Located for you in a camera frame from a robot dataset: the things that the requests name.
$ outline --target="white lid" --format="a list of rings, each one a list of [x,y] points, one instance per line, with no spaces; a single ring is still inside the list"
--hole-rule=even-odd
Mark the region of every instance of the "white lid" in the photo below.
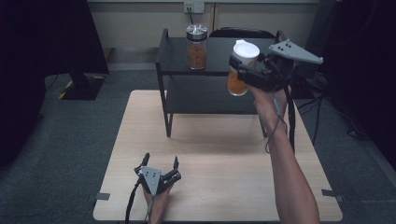
[[[243,58],[255,58],[259,56],[260,50],[256,45],[246,42],[245,40],[237,40],[233,46],[233,52]]]

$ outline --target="black chair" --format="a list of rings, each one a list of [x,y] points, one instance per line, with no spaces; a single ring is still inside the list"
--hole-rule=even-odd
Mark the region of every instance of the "black chair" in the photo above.
[[[233,37],[233,38],[275,38],[268,31],[247,29],[239,27],[223,27],[213,31],[209,37]]]

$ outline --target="wall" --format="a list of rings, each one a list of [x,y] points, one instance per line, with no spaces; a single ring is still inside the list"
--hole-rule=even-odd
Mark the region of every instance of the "wall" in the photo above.
[[[104,48],[155,48],[160,43],[163,28],[169,29],[170,36],[185,36],[185,29],[191,24],[189,16],[183,13],[181,1],[98,1],[89,4]],[[192,18],[194,23],[207,26],[209,33],[223,26],[263,29],[272,33],[283,30],[288,38],[302,46],[309,35],[317,4],[289,2],[292,3],[206,2],[205,13],[193,14]]]

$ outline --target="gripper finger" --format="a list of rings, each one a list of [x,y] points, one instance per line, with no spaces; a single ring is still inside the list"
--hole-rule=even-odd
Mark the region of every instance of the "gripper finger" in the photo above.
[[[177,174],[177,175],[173,176],[172,178],[170,178],[165,183],[161,184],[161,186],[157,189],[157,194],[161,194],[162,192],[164,192],[166,189],[168,189],[173,184],[175,184],[180,178],[181,178],[181,175]]]
[[[172,170],[166,175],[163,175],[163,181],[169,180],[172,176],[176,175],[178,173],[178,170]]]
[[[174,162],[174,169],[178,168],[178,159],[177,156],[175,156],[175,162]]]
[[[145,158],[142,160],[142,165],[147,166],[149,163],[149,153],[146,153]]]

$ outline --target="electrical outlet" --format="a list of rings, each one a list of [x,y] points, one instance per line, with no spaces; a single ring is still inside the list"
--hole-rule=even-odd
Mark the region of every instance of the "electrical outlet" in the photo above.
[[[204,13],[205,12],[205,3],[199,2],[194,3],[194,13]]]
[[[184,2],[184,13],[194,13],[194,3],[193,2]]]

